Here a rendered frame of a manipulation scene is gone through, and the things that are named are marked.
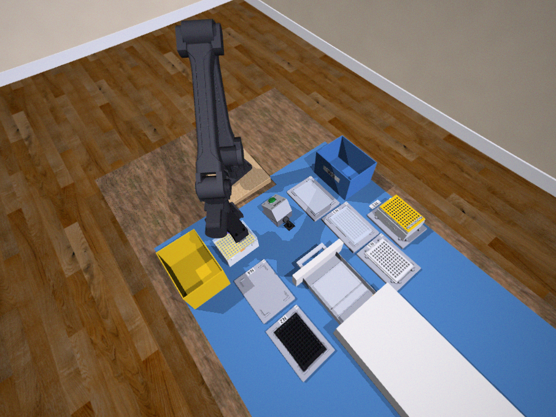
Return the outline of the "blue open-top bin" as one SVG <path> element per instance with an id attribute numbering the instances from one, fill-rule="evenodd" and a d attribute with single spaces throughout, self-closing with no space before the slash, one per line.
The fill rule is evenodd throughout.
<path id="1" fill-rule="evenodd" d="M 344 136 L 316 151 L 314 173 L 344 200 L 370 183 L 377 162 Z"/>

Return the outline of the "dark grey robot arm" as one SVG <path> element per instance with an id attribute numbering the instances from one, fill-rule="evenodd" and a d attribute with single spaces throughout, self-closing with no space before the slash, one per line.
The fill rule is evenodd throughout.
<path id="1" fill-rule="evenodd" d="M 220 239 L 229 232 L 241 243 L 249 232 L 229 199 L 232 185 L 252 165 L 244 159 L 241 137 L 234 137 L 228 116 L 219 62 L 222 26 L 213 19 L 186 20 L 175 31 L 177 51 L 191 65 L 198 143 L 195 191 L 207 212 L 205 235 Z"/>

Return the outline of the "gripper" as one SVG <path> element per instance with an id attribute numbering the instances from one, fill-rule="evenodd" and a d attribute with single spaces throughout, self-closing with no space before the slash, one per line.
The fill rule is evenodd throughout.
<path id="1" fill-rule="evenodd" d="M 244 216 L 243 216 L 242 212 L 235 206 L 235 204 L 234 204 L 233 202 L 231 202 L 231 203 L 232 203 L 232 205 L 236 208 L 237 213 L 238 213 L 238 216 L 239 216 L 239 219 L 243 218 Z M 231 210 L 231 207 L 230 207 L 230 209 L 229 209 L 229 211 L 228 211 L 227 213 L 229 213 L 230 210 Z"/>

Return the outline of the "blue bench mat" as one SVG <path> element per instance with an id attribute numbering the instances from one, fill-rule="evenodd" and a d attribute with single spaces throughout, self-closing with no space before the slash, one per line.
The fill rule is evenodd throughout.
<path id="1" fill-rule="evenodd" d="M 231 267 L 205 235 L 206 216 L 154 248 L 157 252 L 195 229 L 228 277 L 230 284 L 198 308 L 185 302 L 251 416 L 400 417 L 334 336 L 338 322 L 304 282 L 292 282 L 300 270 L 297 261 L 339 239 L 322 218 L 348 202 L 421 267 L 398 290 L 408 303 L 524 417 L 556 417 L 556 329 L 425 223 L 427 230 L 401 249 L 367 217 L 391 195 L 371 180 L 344 200 L 314 173 L 316 151 L 326 145 L 272 174 L 276 185 L 239 208 L 259 247 Z M 316 222 L 287 194 L 310 176 L 339 202 Z M 262 212 L 261 205 L 275 194 L 290 204 L 289 221 L 295 225 L 290 231 Z M 381 204 L 371 209 L 377 200 Z M 367 244 L 355 253 L 343 244 L 339 254 L 377 292 L 385 283 L 357 256 Z M 234 282 L 264 259 L 295 297 L 265 324 Z M 266 333 L 295 305 L 335 349 L 304 382 Z"/>

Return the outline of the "yellow open-top bin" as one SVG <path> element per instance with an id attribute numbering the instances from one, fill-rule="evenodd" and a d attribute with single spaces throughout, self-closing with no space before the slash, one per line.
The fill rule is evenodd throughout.
<path id="1" fill-rule="evenodd" d="M 183 300 L 194 309 L 230 284 L 194 229 L 156 254 Z"/>

